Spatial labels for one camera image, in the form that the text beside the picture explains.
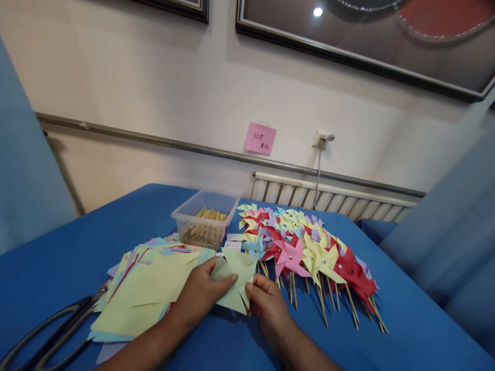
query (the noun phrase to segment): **bamboo skewer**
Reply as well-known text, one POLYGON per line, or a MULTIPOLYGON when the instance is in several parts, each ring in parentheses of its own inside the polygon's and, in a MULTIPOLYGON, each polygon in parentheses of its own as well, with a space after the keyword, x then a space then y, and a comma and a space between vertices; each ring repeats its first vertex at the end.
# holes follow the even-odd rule
POLYGON ((268 267, 267 267, 267 263, 266 262, 263 262, 263 265, 265 266, 265 272, 267 274, 267 278, 270 278, 270 275, 268 274, 268 267))
POLYGON ((373 322, 373 318, 371 318, 371 314, 370 312, 368 311, 368 308, 366 308, 366 304, 364 301, 361 300, 361 303, 362 303, 362 306, 365 308, 365 312, 366 314, 368 315, 368 318, 370 319, 371 322, 373 322))
POLYGON ((335 313, 334 295, 332 293, 332 286, 330 286, 330 279, 328 278, 328 276, 326 276, 326 281, 328 283, 328 289, 330 290, 330 298, 332 298, 332 308, 334 309, 334 313, 335 313))
POLYGON ((265 274, 265 277, 266 278, 270 278, 268 277, 268 268, 266 267, 266 264, 263 264, 264 262, 260 262, 259 265, 261 265, 261 269, 263 270, 263 273, 265 274))
POLYGON ((376 307, 375 298, 372 296, 372 297, 371 297, 371 299, 370 299, 370 298, 368 298, 368 300, 370 301, 371 306, 372 306, 372 307, 373 307, 373 309, 375 310, 375 312, 376 312, 376 316, 378 317, 378 319, 379 319, 379 320, 380 320, 380 322, 382 323, 382 326, 383 326, 383 328, 385 329, 385 332, 386 332, 387 334, 389 334, 389 335, 390 335, 390 332, 388 332, 387 326, 385 326, 385 324, 384 324, 384 323, 383 323, 383 321, 382 321, 382 318, 380 317, 380 314, 378 313, 378 308, 376 307))
MULTIPOLYGON (((222 222, 227 219, 226 214, 214 209, 208 210, 206 207, 201 209, 196 217, 222 222)), ((191 245, 217 247, 221 243, 224 232, 223 228, 220 227, 189 223, 184 229, 181 239, 184 243, 191 245)))
POLYGON ((290 303, 292 304, 292 275, 289 274, 289 291, 290 291, 290 303))
POLYGON ((320 272, 318 272, 318 278, 320 280, 321 291, 323 291, 323 297, 326 300, 325 286, 323 286, 323 278, 321 278, 321 273, 320 272))
POLYGON ((349 286, 347 286, 347 283, 345 284, 345 288, 347 289, 347 294, 349 295, 349 301, 351 302, 351 307, 352 307, 352 315, 354 317, 354 324, 356 325, 356 330, 359 331, 359 326, 357 325, 357 313, 356 313, 356 309, 354 308, 354 303, 352 301, 352 297, 351 297, 351 292, 349 291, 349 286))
POLYGON ((295 309, 298 310, 298 297, 295 293, 295 274, 294 272, 291 272, 291 275, 292 275, 292 282, 293 282, 293 285, 294 285, 294 301, 295 301, 295 309))
MULTIPOLYGON (((370 305, 374 309, 375 313, 377 313, 378 312, 378 308, 375 308, 375 306, 373 305, 373 302, 370 300, 369 297, 368 297, 368 301, 370 302, 370 305)), ((379 318, 378 318, 378 324, 380 325, 380 330, 382 331, 382 333, 385 333, 384 330, 383 330, 382 321, 379 318)))
POLYGON ((308 289, 308 294, 310 294, 310 292, 309 292, 308 278, 307 277, 304 277, 304 280, 306 281, 306 288, 308 289))
POLYGON ((325 318, 325 324, 326 324, 326 327, 328 328, 328 321, 326 320, 325 305, 323 304, 323 295, 321 293, 321 287, 317 286, 317 288, 318 288, 318 295, 320 296, 321 310, 323 311, 323 317, 325 318))
POLYGON ((339 286, 335 283, 335 293, 337 294, 337 310, 340 312, 339 286))

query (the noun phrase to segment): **framed picture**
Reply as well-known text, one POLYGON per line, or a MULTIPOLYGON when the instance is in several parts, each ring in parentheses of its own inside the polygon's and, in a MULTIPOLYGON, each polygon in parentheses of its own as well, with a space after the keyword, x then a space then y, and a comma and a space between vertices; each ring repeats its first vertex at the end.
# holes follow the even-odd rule
POLYGON ((208 24, 209 0, 134 0, 208 24))
POLYGON ((494 21, 491 0, 237 0, 236 31, 472 103, 495 85, 494 21))

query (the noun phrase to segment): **cable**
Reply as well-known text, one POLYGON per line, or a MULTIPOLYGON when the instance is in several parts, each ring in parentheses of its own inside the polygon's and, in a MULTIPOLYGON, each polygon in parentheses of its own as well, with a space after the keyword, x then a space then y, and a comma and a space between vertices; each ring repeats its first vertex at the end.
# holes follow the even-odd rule
POLYGON ((318 185, 320 184, 320 166, 321 166, 321 150, 318 150, 318 177, 316 178, 316 191, 315 202, 313 203, 313 210, 316 210, 316 199, 318 197, 318 185))

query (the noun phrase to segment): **hand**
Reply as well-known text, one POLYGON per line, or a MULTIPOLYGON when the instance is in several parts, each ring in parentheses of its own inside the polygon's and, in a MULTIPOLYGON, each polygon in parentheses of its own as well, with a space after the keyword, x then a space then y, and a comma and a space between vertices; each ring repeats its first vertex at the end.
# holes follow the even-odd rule
POLYGON ((163 318, 173 318, 181 322, 189 332, 206 317, 215 303, 224 296, 237 281, 237 275, 231 275, 221 281, 213 282, 210 274, 215 268, 218 257, 214 257, 194 268, 187 278, 179 298, 163 318))
POLYGON ((256 314, 268 344, 280 354, 298 330, 282 292, 275 282, 260 274, 254 276, 252 284, 246 283, 246 291, 251 298, 249 316, 256 314))

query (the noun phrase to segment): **radiator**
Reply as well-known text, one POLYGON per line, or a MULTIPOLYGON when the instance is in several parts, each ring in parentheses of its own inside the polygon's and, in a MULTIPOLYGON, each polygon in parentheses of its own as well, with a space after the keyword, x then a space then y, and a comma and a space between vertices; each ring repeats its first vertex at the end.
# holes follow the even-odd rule
POLYGON ((338 212, 353 221, 374 219, 400 223, 417 202, 376 195, 327 184, 318 186, 316 207, 316 183, 255 172, 252 199, 308 210, 338 212))

